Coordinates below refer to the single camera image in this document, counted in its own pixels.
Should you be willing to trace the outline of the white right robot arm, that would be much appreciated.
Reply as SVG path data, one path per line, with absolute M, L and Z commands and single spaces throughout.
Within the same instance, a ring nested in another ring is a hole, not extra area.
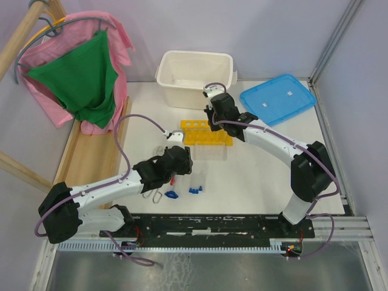
M 203 91 L 211 131 L 224 130 L 230 137 L 257 146 L 273 155 L 290 169 L 292 196 L 280 213 L 279 232 L 292 237 L 300 230 L 316 203 L 340 191 L 325 145 L 289 138 L 269 127 L 257 116 L 239 112 L 232 96 L 222 90 Z

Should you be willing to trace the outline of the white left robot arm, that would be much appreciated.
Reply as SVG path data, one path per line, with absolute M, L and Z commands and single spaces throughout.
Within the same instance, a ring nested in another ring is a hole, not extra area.
M 87 232 L 117 232 L 129 236 L 134 222 L 128 208 L 100 206 L 126 196 L 140 195 L 160 189 L 175 175 L 192 172 L 189 147 L 174 145 L 163 155 L 139 162 L 128 173 L 83 186 L 55 184 L 38 208 L 39 226 L 52 244 L 62 243 L 76 234 Z

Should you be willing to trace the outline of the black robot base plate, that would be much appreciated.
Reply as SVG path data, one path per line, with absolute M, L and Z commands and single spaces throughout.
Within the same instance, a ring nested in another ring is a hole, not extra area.
M 277 215 L 140 214 L 112 233 L 141 247 L 268 247 L 271 239 L 314 238 L 312 221 L 292 226 Z

